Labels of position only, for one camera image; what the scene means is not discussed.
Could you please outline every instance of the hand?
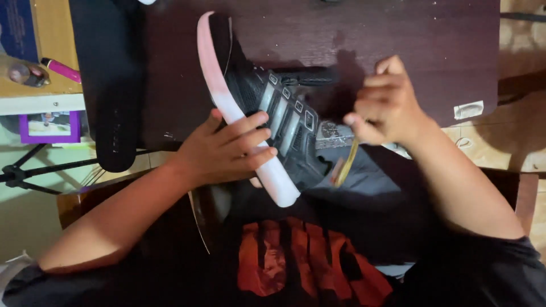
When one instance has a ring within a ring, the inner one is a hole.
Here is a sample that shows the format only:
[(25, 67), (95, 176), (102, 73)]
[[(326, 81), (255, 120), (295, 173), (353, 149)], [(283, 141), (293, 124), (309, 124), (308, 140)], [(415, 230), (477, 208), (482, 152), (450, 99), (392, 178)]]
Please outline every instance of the hand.
[(360, 141), (372, 145), (396, 142), (406, 146), (432, 121), (419, 107), (398, 56), (376, 64), (376, 75), (364, 80), (354, 111), (343, 121)]
[(254, 171), (277, 155), (274, 147), (260, 147), (271, 136), (266, 112), (245, 117), (216, 132), (222, 122), (218, 109), (184, 141), (167, 162), (192, 186), (234, 181), (255, 176)]

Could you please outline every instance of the person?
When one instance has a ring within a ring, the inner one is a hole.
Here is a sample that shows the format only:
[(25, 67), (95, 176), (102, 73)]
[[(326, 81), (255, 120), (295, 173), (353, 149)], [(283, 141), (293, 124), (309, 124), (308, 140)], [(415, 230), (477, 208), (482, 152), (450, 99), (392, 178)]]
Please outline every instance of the person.
[[(408, 150), (445, 229), (403, 279), (379, 272), (346, 234), (294, 216), (244, 225), (228, 217), (207, 259), (145, 261), (149, 246), (135, 253), (152, 224), (188, 191), (250, 178), (277, 154), (266, 147), (246, 155), (270, 135), (257, 129), (266, 113), (218, 131), (221, 115), (213, 110), (170, 160), (77, 220), (15, 276), (4, 304), (545, 306), (546, 269), (510, 205), (421, 110), (397, 56), (378, 62), (375, 72), (344, 121), (362, 141)], [(186, 235), (170, 232), (175, 239)], [(169, 239), (168, 246), (178, 243)], [(180, 249), (188, 254), (197, 246)]]

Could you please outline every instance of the purple photo frame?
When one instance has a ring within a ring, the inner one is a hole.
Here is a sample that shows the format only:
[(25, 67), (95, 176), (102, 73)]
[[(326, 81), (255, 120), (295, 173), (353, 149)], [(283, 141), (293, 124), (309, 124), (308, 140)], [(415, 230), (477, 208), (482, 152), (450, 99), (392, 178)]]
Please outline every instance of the purple photo frame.
[(80, 118), (78, 111), (70, 111), (70, 135), (28, 135), (27, 115), (19, 115), (19, 133), (23, 144), (54, 144), (54, 143), (79, 143), (80, 142)]

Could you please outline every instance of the photo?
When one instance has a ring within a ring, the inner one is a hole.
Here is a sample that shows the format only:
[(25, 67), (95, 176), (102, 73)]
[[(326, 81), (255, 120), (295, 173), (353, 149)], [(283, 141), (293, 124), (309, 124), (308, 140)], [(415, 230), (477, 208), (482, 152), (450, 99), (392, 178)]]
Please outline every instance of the photo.
[(28, 135), (31, 137), (71, 135), (70, 112), (29, 114), (27, 121)]

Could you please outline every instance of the finger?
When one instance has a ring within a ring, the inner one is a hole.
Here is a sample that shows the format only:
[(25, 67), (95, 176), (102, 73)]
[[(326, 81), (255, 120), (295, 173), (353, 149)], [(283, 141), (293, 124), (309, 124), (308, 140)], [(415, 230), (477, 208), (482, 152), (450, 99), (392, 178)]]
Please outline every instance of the finger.
[(406, 76), (402, 74), (378, 74), (364, 79), (364, 87), (400, 87)]
[(225, 144), (223, 150), (227, 155), (238, 158), (243, 154), (251, 152), (254, 147), (269, 139), (270, 136), (271, 130), (268, 128), (254, 129), (243, 134), (240, 138)]
[(268, 118), (268, 114), (264, 111), (257, 112), (250, 117), (243, 117), (220, 130), (218, 133), (216, 133), (215, 138), (219, 144), (227, 144), (250, 130), (266, 123)]
[(376, 100), (359, 99), (354, 103), (355, 113), (364, 118), (364, 121), (381, 122), (387, 109), (385, 103)]
[(211, 135), (218, 129), (222, 123), (222, 114), (218, 109), (212, 109), (209, 114), (209, 118), (201, 124), (197, 129), (204, 135)]
[(277, 149), (274, 147), (265, 147), (246, 157), (241, 157), (233, 162), (233, 167), (237, 171), (255, 171), (267, 161), (277, 155)]
[(252, 177), (249, 179), (249, 181), (255, 188), (263, 188), (262, 183), (260, 182), (258, 177)]
[(400, 94), (398, 87), (382, 86), (382, 87), (365, 87), (357, 93), (357, 99), (368, 99), (387, 101), (389, 98), (395, 98)]
[(406, 74), (404, 63), (398, 55), (385, 58), (376, 64), (376, 74)]
[(343, 121), (351, 127), (354, 135), (360, 141), (367, 142), (371, 145), (381, 145), (385, 141), (385, 136), (372, 124), (366, 122), (361, 116), (356, 113), (345, 115)]

